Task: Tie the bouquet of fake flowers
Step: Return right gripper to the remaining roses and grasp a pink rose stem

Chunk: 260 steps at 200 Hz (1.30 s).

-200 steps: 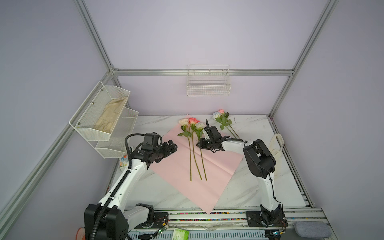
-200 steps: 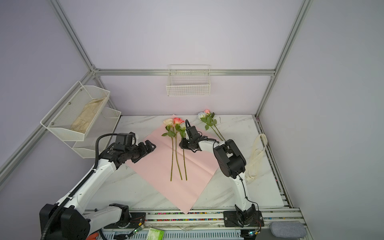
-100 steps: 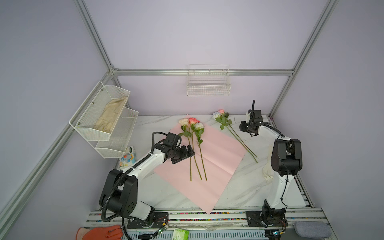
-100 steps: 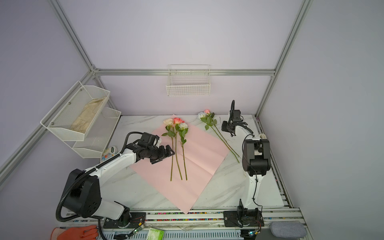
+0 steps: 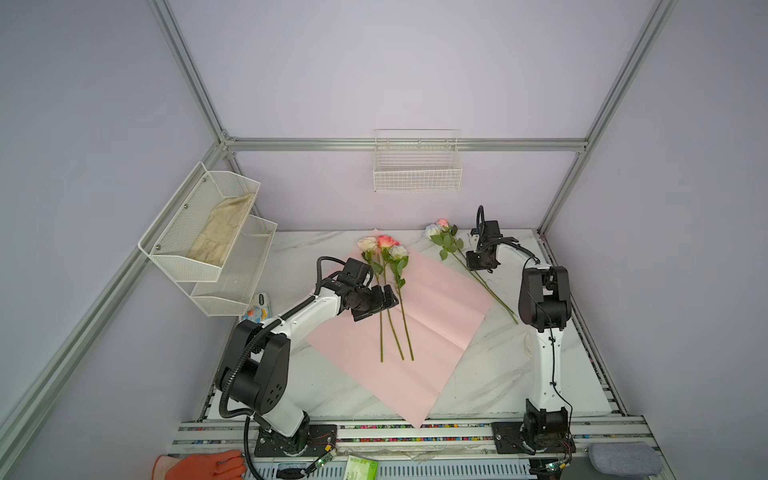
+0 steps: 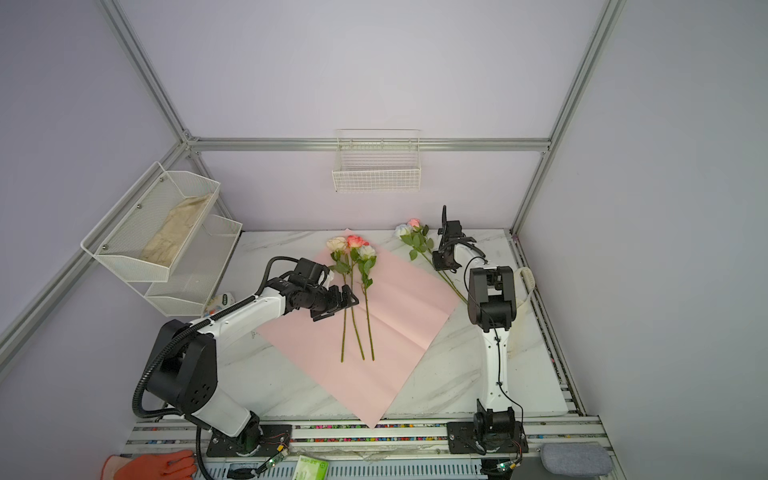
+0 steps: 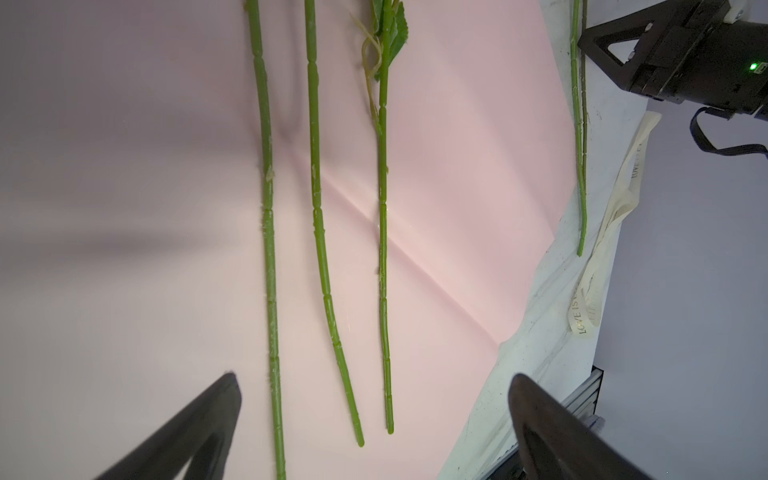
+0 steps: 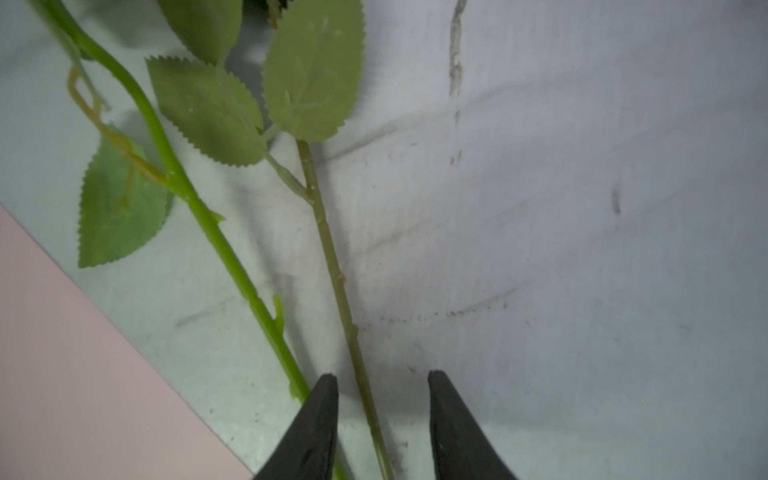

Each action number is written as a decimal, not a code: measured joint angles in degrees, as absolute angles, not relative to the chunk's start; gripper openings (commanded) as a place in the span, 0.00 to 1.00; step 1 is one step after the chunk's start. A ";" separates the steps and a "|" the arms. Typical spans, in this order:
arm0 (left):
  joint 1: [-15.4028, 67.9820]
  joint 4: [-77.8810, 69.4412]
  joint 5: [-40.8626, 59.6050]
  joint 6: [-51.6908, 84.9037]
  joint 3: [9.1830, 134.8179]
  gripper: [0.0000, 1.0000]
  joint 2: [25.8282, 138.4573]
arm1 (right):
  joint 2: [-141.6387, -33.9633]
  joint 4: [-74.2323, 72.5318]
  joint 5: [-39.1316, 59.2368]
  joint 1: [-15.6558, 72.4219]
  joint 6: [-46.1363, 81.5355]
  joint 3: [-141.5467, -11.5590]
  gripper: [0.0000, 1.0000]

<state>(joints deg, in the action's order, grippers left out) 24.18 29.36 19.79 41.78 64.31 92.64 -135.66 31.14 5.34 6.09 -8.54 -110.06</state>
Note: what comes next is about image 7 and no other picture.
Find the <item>red pink fake rose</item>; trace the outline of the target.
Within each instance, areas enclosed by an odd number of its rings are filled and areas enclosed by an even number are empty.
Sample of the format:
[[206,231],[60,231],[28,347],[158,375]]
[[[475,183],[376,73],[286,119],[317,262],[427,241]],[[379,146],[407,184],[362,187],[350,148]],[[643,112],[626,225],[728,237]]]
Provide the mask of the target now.
[[316,7],[313,0],[304,0],[303,3],[308,80],[311,202],[319,279],[327,327],[329,330],[329,336],[334,351],[336,364],[344,389],[355,442],[360,448],[362,448],[365,445],[362,423],[359,416],[351,377],[343,350],[341,336],[338,331],[338,324],[334,310],[326,246],[325,222],[322,208]]

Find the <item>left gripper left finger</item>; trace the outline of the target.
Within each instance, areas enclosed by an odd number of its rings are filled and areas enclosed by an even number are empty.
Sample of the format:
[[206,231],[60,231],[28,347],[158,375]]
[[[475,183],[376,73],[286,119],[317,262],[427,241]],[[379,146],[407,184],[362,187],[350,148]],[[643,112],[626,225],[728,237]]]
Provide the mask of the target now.
[[242,395],[227,372],[123,459],[101,479],[221,479],[231,448]]

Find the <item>white blue fake flower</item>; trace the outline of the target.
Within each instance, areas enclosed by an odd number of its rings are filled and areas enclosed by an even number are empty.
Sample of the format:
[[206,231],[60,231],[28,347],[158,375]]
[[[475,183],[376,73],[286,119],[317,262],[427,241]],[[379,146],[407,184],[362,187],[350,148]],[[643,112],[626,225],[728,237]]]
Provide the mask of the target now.
[[578,198],[580,208],[580,235],[577,248],[577,255],[581,257],[584,253],[586,234],[588,230],[588,207],[587,207],[587,181],[586,181],[586,142],[587,142],[587,118],[585,110],[585,80],[583,75],[583,58],[581,56],[578,40],[582,32],[584,16],[586,14],[585,6],[580,0],[572,2],[571,13],[571,32],[570,32],[570,75],[571,75],[571,96],[573,105],[573,118],[575,123],[575,146],[576,146],[576,172]]

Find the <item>purple pink wrapping paper sheet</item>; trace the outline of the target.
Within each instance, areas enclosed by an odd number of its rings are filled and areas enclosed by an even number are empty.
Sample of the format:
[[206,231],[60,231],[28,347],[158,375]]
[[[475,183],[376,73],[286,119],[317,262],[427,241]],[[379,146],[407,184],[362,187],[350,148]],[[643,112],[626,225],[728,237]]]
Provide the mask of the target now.
[[[364,1],[316,5],[322,200],[355,439],[316,260],[304,5],[260,5],[291,479],[469,479],[471,415],[574,187],[536,1],[408,1],[390,72],[385,427]],[[275,475],[261,134],[239,1],[1,5],[1,475],[91,479],[227,371],[225,475]]]

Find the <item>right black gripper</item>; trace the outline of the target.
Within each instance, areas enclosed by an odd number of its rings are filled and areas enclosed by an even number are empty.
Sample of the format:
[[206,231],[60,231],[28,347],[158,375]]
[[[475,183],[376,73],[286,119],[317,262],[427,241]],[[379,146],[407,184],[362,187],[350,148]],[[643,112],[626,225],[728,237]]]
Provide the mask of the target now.
[[[587,28],[578,47],[620,89],[767,118],[767,24],[752,1],[662,1]],[[614,44],[635,41],[621,60]]]

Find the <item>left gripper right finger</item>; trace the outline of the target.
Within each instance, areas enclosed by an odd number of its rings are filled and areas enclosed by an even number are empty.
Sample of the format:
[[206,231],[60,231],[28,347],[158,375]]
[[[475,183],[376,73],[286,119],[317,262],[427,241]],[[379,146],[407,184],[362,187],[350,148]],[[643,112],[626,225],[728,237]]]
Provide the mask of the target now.
[[529,479],[649,479],[528,376],[513,377],[508,404]]

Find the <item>cream fake rose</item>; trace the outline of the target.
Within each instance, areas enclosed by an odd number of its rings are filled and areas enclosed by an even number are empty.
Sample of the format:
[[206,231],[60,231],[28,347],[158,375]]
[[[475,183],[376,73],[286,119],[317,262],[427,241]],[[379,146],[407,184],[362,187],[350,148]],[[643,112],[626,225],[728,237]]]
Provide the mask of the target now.
[[273,424],[273,445],[276,478],[286,479],[286,457],[284,446],[279,328],[277,311],[277,281],[274,227],[274,162],[271,131],[268,76],[263,56],[263,40],[260,22],[260,8],[257,0],[244,2],[248,19],[249,39],[255,74],[262,160],[262,235],[265,269],[266,319],[268,333],[269,382]]

